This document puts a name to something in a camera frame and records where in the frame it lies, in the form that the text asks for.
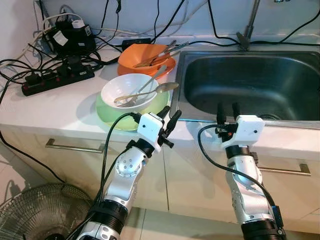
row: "spoon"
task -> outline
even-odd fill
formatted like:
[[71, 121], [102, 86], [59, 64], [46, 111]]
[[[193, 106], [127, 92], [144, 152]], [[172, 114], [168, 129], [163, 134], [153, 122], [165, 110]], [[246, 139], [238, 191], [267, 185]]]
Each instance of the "spoon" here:
[[179, 83], [176, 82], [166, 82], [166, 83], [162, 83], [159, 86], [157, 86], [154, 90], [149, 91], [149, 92], [144, 92], [144, 93], [139, 93], [139, 94], [133, 94], [133, 95], [128, 95], [128, 96], [120, 96], [117, 97], [114, 102], [118, 102], [120, 100], [123, 99], [128, 99], [128, 98], [132, 98], [132, 97], [136, 97], [136, 96], [141, 96], [141, 95], [146, 95], [146, 94], [151, 94], [153, 92], [156, 92], [157, 94], [159, 93], [164, 93], [167, 91], [170, 91], [172, 89], [175, 89], [179, 86]]
[[[163, 65], [159, 68], [159, 70], [155, 73], [155, 75], [150, 78], [149, 81], [146, 82], [145, 85], [143, 85], [138, 91], [137, 91], [137, 94], [139, 94], [143, 89], [145, 89], [145, 87], [151, 83], [154, 79], [156, 79], [157, 77], [159, 77], [161, 74], [163, 74], [165, 72], [165, 70], [167, 69], [167, 66], [166, 65]], [[135, 96], [133, 98], [131, 98], [129, 101], [127, 101], [126, 103], [123, 103], [121, 105], [118, 105], [118, 107], [121, 107], [121, 108], [124, 108], [124, 107], [132, 107], [136, 104], [137, 102], [137, 99], [138, 99], [138, 96]]]

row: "kitchen counter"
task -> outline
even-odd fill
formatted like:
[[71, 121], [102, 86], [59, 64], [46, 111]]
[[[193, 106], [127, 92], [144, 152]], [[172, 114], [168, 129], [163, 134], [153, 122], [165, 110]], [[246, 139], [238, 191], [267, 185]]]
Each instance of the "kitchen counter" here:
[[[188, 47], [199, 50], [199, 47]], [[236, 48], [203, 46], [202, 50], [226, 51]], [[292, 50], [292, 46], [252, 46], [252, 50]], [[304, 51], [319, 51], [316, 47], [303, 47]], [[114, 49], [100, 51], [102, 60], [119, 55]], [[100, 121], [95, 110], [97, 94], [111, 79], [118, 76], [117, 64], [105, 66], [94, 78], [73, 83], [32, 96], [24, 96], [21, 86], [9, 87], [0, 107], [0, 126], [13, 131], [40, 135], [104, 140], [109, 127]], [[175, 81], [177, 67], [160, 78], [160, 83]], [[170, 139], [196, 141], [195, 133], [208, 123], [179, 121]], [[136, 137], [133, 131], [115, 130], [111, 141], [127, 142]], [[212, 139], [212, 149], [220, 151], [220, 139]], [[254, 145], [259, 154], [274, 157], [320, 161], [320, 130], [266, 126], [261, 138]]]

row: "electric fan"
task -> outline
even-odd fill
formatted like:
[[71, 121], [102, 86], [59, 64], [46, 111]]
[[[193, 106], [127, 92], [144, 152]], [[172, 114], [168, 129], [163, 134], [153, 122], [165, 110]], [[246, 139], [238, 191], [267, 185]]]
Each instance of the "electric fan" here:
[[73, 185], [31, 188], [0, 206], [0, 239], [64, 240], [91, 205], [88, 195]]

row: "drawer handle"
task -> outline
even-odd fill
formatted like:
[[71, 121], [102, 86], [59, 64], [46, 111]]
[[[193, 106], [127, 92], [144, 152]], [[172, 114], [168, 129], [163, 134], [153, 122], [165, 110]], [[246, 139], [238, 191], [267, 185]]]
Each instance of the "drawer handle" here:
[[271, 173], [279, 173], [279, 174], [294, 174], [301, 176], [311, 176], [309, 167], [307, 164], [300, 164], [300, 171], [295, 170], [287, 170], [287, 169], [278, 169], [278, 168], [268, 168], [268, 167], [259, 167], [261, 171], [271, 172]]
[[102, 143], [98, 149], [95, 148], [88, 148], [88, 147], [80, 147], [80, 146], [65, 146], [65, 145], [55, 145], [55, 140], [50, 138], [46, 143], [45, 147], [49, 149], [65, 149], [65, 150], [74, 150], [74, 151], [81, 151], [81, 152], [89, 152], [89, 153], [97, 153], [102, 154], [105, 149], [105, 145]]

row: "cabinet door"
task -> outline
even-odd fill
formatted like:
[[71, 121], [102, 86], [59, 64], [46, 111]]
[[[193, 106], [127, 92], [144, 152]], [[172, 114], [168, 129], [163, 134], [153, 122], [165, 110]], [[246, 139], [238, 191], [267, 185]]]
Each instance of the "cabinet door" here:
[[[300, 164], [308, 166], [311, 176], [262, 171], [263, 184], [270, 192], [275, 204], [280, 206], [286, 229], [310, 232], [312, 226], [319, 226], [319, 218], [302, 217], [320, 208], [320, 161], [264, 155], [258, 157], [259, 167], [300, 171]], [[301, 224], [299, 229], [293, 224], [298, 220]], [[311, 220], [316, 221], [312, 226], [304, 224]], [[313, 227], [313, 232], [318, 230], [318, 227]]]
[[[225, 171], [205, 159], [196, 141], [174, 142], [173, 149], [164, 148], [169, 211], [236, 223]], [[226, 165], [226, 154], [214, 151], [217, 148], [205, 137], [203, 146], [212, 159]], [[300, 163], [308, 165], [311, 176], [262, 172], [263, 183], [280, 206], [284, 227], [289, 230], [296, 230], [291, 223], [320, 207], [320, 161], [259, 155], [259, 167], [298, 171]]]
[[[80, 187], [92, 198], [96, 195], [100, 186], [102, 153], [45, 148], [45, 145], [50, 138], [53, 138], [56, 145], [97, 149], [100, 144], [104, 143], [103, 141], [9, 131], [3, 131], [3, 135], [9, 143], [48, 165], [67, 183]], [[127, 142], [109, 142], [106, 173], [113, 160], [125, 149], [126, 145]], [[39, 166], [28, 157], [20, 156], [48, 181], [57, 181], [45, 168]], [[157, 211], [168, 211], [162, 152], [155, 153], [146, 165], [138, 182], [137, 195], [133, 205]]]
[[[175, 139], [173, 149], [164, 147], [163, 153], [170, 213], [237, 222], [225, 171], [208, 162], [195, 141]], [[226, 164], [224, 152], [207, 153]]]

